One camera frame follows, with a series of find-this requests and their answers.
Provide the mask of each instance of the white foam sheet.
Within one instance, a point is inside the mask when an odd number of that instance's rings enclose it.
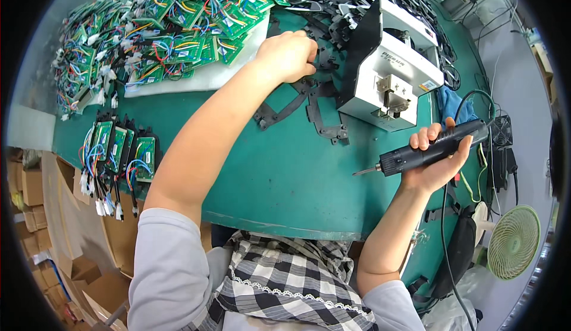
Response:
[[[244,43],[244,48],[230,66],[218,61],[197,68],[194,70],[194,76],[191,78],[180,79],[178,81],[165,80],[160,83],[129,87],[129,89],[125,90],[125,98],[150,96],[161,93],[217,90],[229,81],[246,63],[254,59],[258,48],[266,39],[268,24],[269,15],[266,15],[264,20],[252,29],[251,35]]]

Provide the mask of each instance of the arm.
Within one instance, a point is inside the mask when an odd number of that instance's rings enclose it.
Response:
[[[454,120],[447,118],[446,126],[453,127]],[[429,140],[436,139],[441,130],[439,123],[421,128],[419,133],[410,137],[410,146],[428,149]],[[410,237],[428,199],[458,173],[468,158],[471,143],[472,136],[467,136],[451,158],[403,173],[395,197],[365,241],[359,257],[357,287],[361,297],[378,285],[399,279],[399,268],[407,253]]]
[[[318,45],[304,31],[265,40],[246,64],[210,97],[176,135],[145,201],[145,209],[167,208],[200,226],[201,207],[232,145],[264,99],[282,82],[315,73]]]

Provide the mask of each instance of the gray sleeve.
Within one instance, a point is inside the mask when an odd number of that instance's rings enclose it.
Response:
[[[363,301],[375,314],[379,331],[424,331],[410,294],[400,280],[377,286]]]
[[[176,330],[191,322],[211,291],[200,230],[180,213],[145,210],[139,219],[128,328]]]

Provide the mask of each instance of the green workbench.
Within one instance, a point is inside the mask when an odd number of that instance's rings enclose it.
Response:
[[[304,19],[289,12],[276,11],[275,15],[282,31],[295,31],[305,25]],[[462,87],[458,94],[462,96],[477,88],[475,73],[480,70],[464,28],[448,21],[442,24],[458,56],[454,65],[461,74]],[[342,59],[338,62],[342,72]],[[339,79],[334,81],[340,88]],[[122,118],[127,113],[137,125],[152,126],[160,138],[161,149],[166,151],[183,124],[212,93],[168,93],[124,99],[120,92],[118,115]],[[418,99],[418,127],[440,120],[433,94]],[[279,112],[296,95],[291,86],[283,84],[267,102]],[[487,116],[483,101],[475,99],[474,103],[476,113]],[[204,202],[203,220],[307,239],[364,240],[367,237],[393,198],[400,175],[385,178],[382,173],[359,177],[351,174],[374,166],[381,153],[406,144],[418,127],[388,133],[348,117],[350,144],[332,145],[329,139],[320,137],[313,123],[308,121],[306,105],[307,100],[267,131],[261,131],[253,120],[249,121]],[[339,124],[333,99],[320,98],[319,108],[326,126]],[[97,109],[102,107],[88,106],[82,116],[56,123],[53,150],[76,167],[81,167],[77,151]],[[109,100],[105,109],[109,109]],[[476,154],[472,153],[463,171],[475,191],[479,169]],[[469,203],[464,186],[457,188],[456,193],[463,206]],[[138,197],[144,198],[144,192]],[[428,208],[439,208],[441,202],[439,191],[432,196]],[[456,217],[447,217],[445,222],[446,238],[449,238]],[[427,238],[416,246],[410,257],[403,275],[406,285],[421,274],[431,279],[443,256],[439,221],[422,223],[420,229]]]

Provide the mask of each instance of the lace trim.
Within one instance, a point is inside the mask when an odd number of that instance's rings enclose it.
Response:
[[[288,290],[281,291],[280,289],[277,289],[277,288],[272,290],[272,289],[268,288],[267,286],[262,286],[260,283],[257,283],[257,282],[252,283],[249,279],[242,280],[241,278],[237,277],[236,274],[234,274],[234,269],[232,267],[230,268],[230,272],[232,273],[232,280],[236,281],[237,283],[248,285],[248,286],[251,286],[252,288],[256,288],[258,290],[261,290],[261,291],[264,291],[264,292],[267,292],[270,294],[274,294],[274,295],[277,294],[280,296],[288,296],[288,297],[296,297],[296,298],[300,298],[300,299],[316,300],[316,301],[324,303],[327,306],[331,306],[333,308],[351,310],[351,311],[354,311],[356,313],[359,313],[361,316],[367,316],[366,312],[364,312],[363,310],[361,310],[355,306],[346,305],[346,304],[343,304],[341,302],[334,304],[333,301],[331,301],[331,300],[326,301],[326,300],[322,299],[320,296],[315,297],[311,294],[303,295],[302,293],[292,293]]]

